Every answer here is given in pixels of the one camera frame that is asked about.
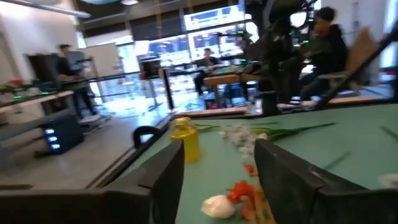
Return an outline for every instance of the floor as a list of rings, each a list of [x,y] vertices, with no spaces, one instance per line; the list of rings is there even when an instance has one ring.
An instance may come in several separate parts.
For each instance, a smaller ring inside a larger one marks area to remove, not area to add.
[[[131,133],[138,126],[156,126],[167,116],[154,110],[132,118],[114,118],[110,127],[86,137],[84,143],[60,156],[34,159],[44,148],[37,141],[12,155],[17,169],[0,172],[0,185],[32,184],[35,189],[82,189],[132,148]]]

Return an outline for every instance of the green tabletop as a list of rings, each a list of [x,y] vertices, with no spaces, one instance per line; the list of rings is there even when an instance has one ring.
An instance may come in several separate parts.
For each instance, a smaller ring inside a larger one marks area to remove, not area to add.
[[[299,128],[336,122],[338,124],[334,126],[309,130],[277,141],[276,144],[319,167],[326,166],[349,151],[351,155],[329,171],[368,189],[380,189],[380,176],[398,174],[398,142],[380,128],[385,126],[398,133],[397,112],[398,105],[381,105],[259,119],[193,120],[192,123],[227,125],[278,122],[268,127]],[[231,220],[209,218],[200,211],[204,200],[226,194],[226,189],[235,182],[251,179],[243,169],[242,162],[252,159],[243,159],[238,149],[225,141],[218,131],[200,134],[202,158],[185,166],[177,223],[234,223]],[[170,142],[170,132],[168,130],[125,174],[163,149]]]

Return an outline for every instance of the person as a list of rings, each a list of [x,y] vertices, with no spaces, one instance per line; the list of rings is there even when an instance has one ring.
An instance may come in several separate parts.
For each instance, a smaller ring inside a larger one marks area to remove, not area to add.
[[[343,40],[343,33],[338,24],[331,24],[336,16],[336,11],[330,7],[321,8],[315,15],[314,42],[316,47],[304,53],[315,67],[311,74],[298,81],[301,100],[310,100],[311,96],[319,96],[329,89],[328,80],[318,78],[333,72],[345,70],[348,58],[348,49]]]
[[[213,72],[217,67],[221,65],[221,62],[217,58],[211,56],[211,49],[209,48],[205,49],[205,58],[203,59],[203,61],[206,70],[200,70],[200,73],[196,76],[196,78],[193,79],[195,89],[198,92],[199,96],[203,95],[203,90],[201,88],[205,83],[204,79],[209,73]]]
[[[79,80],[84,78],[83,72],[84,69],[79,70],[72,70],[70,68],[70,64],[68,59],[66,58],[67,52],[70,51],[70,45],[68,44],[61,44],[59,45],[59,49],[61,54],[57,60],[57,72],[61,80]],[[78,88],[74,90],[73,94],[73,103],[75,104],[76,115],[83,119],[83,115],[79,109],[79,97],[82,98],[83,102],[85,103],[86,107],[89,109],[91,115],[96,115],[96,111],[93,108],[93,104],[91,103],[90,97],[88,96],[88,87]]]

